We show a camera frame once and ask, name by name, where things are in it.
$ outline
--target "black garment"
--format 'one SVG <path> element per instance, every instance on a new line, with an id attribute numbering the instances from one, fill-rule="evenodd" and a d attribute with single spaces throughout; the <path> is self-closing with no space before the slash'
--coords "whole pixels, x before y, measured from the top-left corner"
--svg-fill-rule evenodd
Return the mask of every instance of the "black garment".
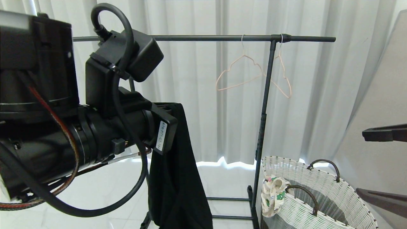
<path id="1" fill-rule="evenodd" d="M 184 108 L 167 105 L 178 120 L 173 146 L 153 152 L 149 177 L 149 211 L 161 229 L 213 229 L 212 214 L 192 151 Z"/>

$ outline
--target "garment rack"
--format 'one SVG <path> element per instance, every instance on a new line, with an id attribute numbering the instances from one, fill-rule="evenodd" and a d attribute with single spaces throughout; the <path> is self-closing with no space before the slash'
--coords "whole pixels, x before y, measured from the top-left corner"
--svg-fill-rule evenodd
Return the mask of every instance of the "garment rack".
<path id="1" fill-rule="evenodd" d="M 260 117 L 260 127 L 257 138 L 257 148 L 255 153 L 256 160 L 256 171 L 254 174 L 254 189 L 249 185 L 247 187 L 248 198 L 230 198 L 230 197 L 207 197 L 208 200 L 214 201 L 239 201 L 239 202 L 249 202 L 251 216 L 212 216 L 213 219 L 229 219 L 229 220 L 250 220 L 253 223 L 254 229 L 260 229 L 259 220 L 256 212 L 256 197 L 257 197 L 257 187 L 258 179 L 260 175 L 260 163 L 263 152 L 263 140 L 266 128 L 266 109 L 267 101 L 269 98 L 269 90 L 271 83 L 271 71 L 273 69 L 274 52 L 276 51 L 276 44 L 278 42 L 283 43 L 291 41 L 302 41 L 302 42 L 335 42 L 335 37 L 309 37 L 309 36 L 291 36 L 288 34 L 275 34 L 275 35 L 153 35 L 156 41 L 199 41 L 199 42 L 239 42 L 239 41 L 250 41 L 250 42 L 270 42 L 270 54 L 267 66 L 266 74 L 266 84 L 263 95 L 263 105 L 261 109 Z M 74 42 L 86 42 L 86 41 L 99 41 L 96 36 L 91 37 L 74 37 Z M 140 229 L 147 229 L 151 222 L 149 213 L 147 212 L 146 218 L 141 224 Z"/>

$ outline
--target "crumpled cloth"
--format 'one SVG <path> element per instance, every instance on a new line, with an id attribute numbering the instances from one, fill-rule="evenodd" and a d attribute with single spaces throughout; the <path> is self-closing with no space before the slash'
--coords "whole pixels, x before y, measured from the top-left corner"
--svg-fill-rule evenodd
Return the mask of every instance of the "crumpled cloth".
<path id="1" fill-rule="evenodd" d="M 290 182 L 282 177 L 267 176 L 264 179 L 261 191 L 261 211 L 264 217 L 272 217 L 280 211 L 288 185 Z"/>

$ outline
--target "brown basket handle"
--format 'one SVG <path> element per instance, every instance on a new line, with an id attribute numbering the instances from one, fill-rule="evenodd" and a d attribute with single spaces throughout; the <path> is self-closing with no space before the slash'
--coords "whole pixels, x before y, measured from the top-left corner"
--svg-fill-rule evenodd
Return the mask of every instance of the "brown basket handle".
<path id="1" fill-rule="evenodd" d="M 314 195 L 310 191 L 308 191 L 308 189 L 304 188 L 303 186 L 299 186 L 299 185 L 289 185 L 289 186 L 287 186 L 287 188 L 285 190 L 287 191 L 288 189 L 291 189 L 291 188 L 302 189 L 311 197 L 312 201 L 314 202 L 314 209 L 312 211 L 312 215 L 317 216 L 319 207 L 318 207 L 317 199 L 315 199 Z"/>
<path id="2" fill-rule="evenodd" d="M 335 171 L 336 171 L 336 182 L 339 183 L 339 182 L 340 182 L 339 169 L 338 169 L 338 167 L 336 166 L 336 164 L 333 163 L 333 162 L 330 161 L 330 160 L 326 160 L 326 159 L 318 159 L 318 160 L 315 160 L 315 161 L 311 162 L 311 164 L 309 164 L 309 166 L 308 166 L 307 169 L 309 169 L 309 170 L 310 170 L 310 169 L 313 169 L 313 168 L 314 168 L 314 164 L 317 163 L 317 162 L 320 162 L 320 161 L 328 162 L 329 164 L 331 164 L 331 165 L 335 168 Z"/>

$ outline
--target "floor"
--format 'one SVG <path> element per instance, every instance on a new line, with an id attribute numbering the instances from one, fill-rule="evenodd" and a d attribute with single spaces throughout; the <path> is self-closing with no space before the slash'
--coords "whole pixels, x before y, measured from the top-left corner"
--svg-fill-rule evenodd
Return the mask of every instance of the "floor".
<path id="1" fill-rule="evenodd" d="M 253 186 L 254 166 L 234 167 L 224 162 L 198 163 L 207 196 L 247 198 L 246 187 Z M 141 169 L 139 159 L 127 159 L 75 178 L 58 197 L 72 206 L 94 209 L 123 197 L 135 184 Z M 249 204 L 209 201 L 213 215 L 250 216 Z M 23 210 L 0 211 L 1 229 L 138 229 L 146 216 L 147 186 L 117 210 L 95 218 L 77 218 L 58 212 L 47 204 Z M 375 214 L 381 229 L 390 226 Z M 252 229 L 251 221 L 213 220 L 214 229 Z M 158 228 L 154 223 L 149 229 Z"/>

